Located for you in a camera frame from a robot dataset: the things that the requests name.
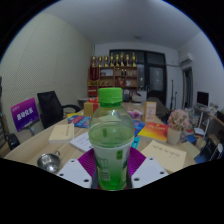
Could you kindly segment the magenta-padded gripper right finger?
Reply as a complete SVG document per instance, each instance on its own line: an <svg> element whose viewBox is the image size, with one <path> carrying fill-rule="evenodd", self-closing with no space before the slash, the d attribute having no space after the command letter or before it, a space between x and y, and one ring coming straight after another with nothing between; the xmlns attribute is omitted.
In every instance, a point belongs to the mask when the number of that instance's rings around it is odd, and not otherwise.
<svg viewBox="0 0 224 224"><path fill-rule="evenodd" d="M128 189L141 188L167 175L168 173L154 157L145 157L137 149L130 149L127 174Z"/></svg>

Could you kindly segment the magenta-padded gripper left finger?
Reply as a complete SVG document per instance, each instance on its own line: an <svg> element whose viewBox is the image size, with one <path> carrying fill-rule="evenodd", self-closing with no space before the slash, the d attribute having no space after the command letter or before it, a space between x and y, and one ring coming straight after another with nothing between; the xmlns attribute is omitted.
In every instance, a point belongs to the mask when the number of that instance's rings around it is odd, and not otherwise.
<svg viewBox="0 0 224 224"><path fill-rule="evenodd" d="M58 176L83 188L96 189L98 175L94 150L90 149L79 159L70 159L59 171Z"/></svg>

